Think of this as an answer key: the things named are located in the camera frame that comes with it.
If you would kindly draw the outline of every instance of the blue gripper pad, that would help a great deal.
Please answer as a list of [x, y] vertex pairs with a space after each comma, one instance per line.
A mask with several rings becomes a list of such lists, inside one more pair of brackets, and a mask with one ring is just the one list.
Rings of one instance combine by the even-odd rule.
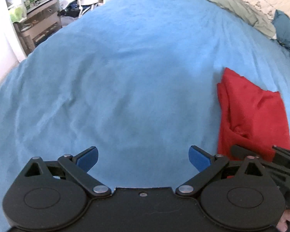
[[194, 146], [191, 146], [189, 148], [188, 152], [189, 161], [191, 164], [199, 171], [202, 172], [207, 167], [209, 167], [211, 162], [211, 155], [203, 151], [203, 153], [199, 152], [194, 148]]
[[88, 172], [98, 161], [99, 152], [95, 147], [89, 152], [85, 153], [83, 156], [79, 157], [76, 161], [76, 165], [83, 169], [85, 172]]

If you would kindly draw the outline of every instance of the gray-green cloth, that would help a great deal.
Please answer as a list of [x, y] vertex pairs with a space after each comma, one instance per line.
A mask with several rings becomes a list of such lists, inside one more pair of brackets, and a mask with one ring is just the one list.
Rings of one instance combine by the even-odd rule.
[[242, 0], [208, 0], [242, 18], [246, 23], [263, 33], [267, 38], [276, 39], [276, 29], [270, 20], [253, 6]]

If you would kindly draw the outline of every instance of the blue blanket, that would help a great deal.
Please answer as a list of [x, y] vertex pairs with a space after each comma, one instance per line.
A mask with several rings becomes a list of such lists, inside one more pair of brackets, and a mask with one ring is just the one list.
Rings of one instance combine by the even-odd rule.
[[176, 187], [188, 149], [217, 151], [224, 67], [279, 91], [290, 128], [290, 56], [206, 0], [113, 0], [58, 31], [0, 87], [1, 201], [33, 156], [96, 146], [90, 175], [114, 187]]

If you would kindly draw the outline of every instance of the shelf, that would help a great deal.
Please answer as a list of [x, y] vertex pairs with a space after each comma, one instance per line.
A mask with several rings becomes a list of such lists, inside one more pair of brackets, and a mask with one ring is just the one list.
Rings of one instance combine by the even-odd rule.
[[37, 6], [33, 6], [32, 8], [27, 9], [27, 14], [29, 14], [30, 12], [34, 11], [35, 9], [37, 9], [38, 7], [40, 7], [41, 5], [43, 5], [43, 4], [45, 4], [45, 3], [49, 2], [49, 1], [50, 0], [45, 0], [44, 2], [39, 3]]

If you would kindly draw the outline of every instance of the teal pillow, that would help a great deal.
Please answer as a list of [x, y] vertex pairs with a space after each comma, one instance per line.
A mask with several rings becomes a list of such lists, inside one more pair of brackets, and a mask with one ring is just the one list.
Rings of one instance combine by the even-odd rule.
[[272, 24], [276, 28], [278, 42], [290, 50], [290, 18], [284, 12], [276, 10]]

